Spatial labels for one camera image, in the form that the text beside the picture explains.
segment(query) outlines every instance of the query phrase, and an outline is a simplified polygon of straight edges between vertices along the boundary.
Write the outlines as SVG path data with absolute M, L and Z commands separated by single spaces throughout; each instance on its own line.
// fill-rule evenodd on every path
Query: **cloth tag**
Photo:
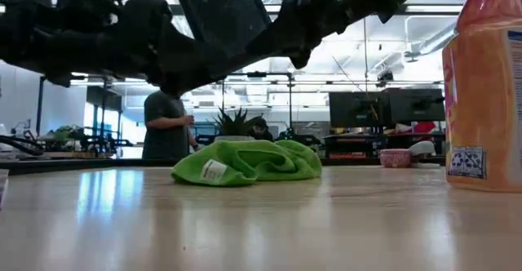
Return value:
M 227 165 L 211 159 L 203 166 L 200 178 L 212 183 L 219 183 L 226 170 Z

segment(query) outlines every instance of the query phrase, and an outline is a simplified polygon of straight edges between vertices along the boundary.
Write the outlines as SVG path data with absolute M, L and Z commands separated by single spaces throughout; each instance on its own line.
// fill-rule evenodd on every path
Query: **green object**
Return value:
M 248 110 L 245 110 L 243 113 L 243 109 L 239 108 L 239 111 L 235 112 L 232 117 L 228 116 L 227 113 L 221 108 L 219 108 L 218 118 L 215 119 L 219 135 L 220 136 L 247 136 L 250 128 L 254 126 L 256 120 L 261 118 L 261 116 L 251 118 L 250 120 L 246 120 L 246 115 L 248 114 Z
M 245 186 L 317 178 L 321 169 L 317 154 L 292 140 L 218 141 L 181 160 L 172 177 L 190 184 Z

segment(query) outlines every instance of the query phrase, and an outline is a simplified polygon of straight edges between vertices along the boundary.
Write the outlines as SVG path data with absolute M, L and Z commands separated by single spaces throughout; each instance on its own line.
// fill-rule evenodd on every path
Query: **desk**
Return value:
M 451 189 L 442 170 L 325 168 L 217 189 L 170 169 L 10 177 L 0 270 L 519 270 L 522 195 Z

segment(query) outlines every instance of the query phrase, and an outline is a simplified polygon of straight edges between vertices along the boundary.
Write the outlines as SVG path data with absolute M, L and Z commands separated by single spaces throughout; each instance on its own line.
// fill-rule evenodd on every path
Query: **gray t-shirt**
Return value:
M 180 118 L 185 115 L 183 101 L 156 91 L 147 97 L 144 104 L 145 123 L 159 118 Z M 188 128 L 147 128 L 142 158 L 178 159 L 188 156 Z

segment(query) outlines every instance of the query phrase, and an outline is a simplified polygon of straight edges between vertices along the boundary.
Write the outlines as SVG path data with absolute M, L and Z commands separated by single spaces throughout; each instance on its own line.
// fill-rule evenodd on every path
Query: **potted plant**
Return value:
M 247 110 L 243 113 L 243 109 L 239 108 L 239 110 L 230 117 L 223 109 L 219 108 L 218 118 L 215 119 L 219 135 L 215 138 L 215 141 L 254 140 L 253 137 L 248 136 L 248 132 L 254 125 L 255 121 L 258 118 L 261 118 L 261 116 L 246 120 L 247 114 Z

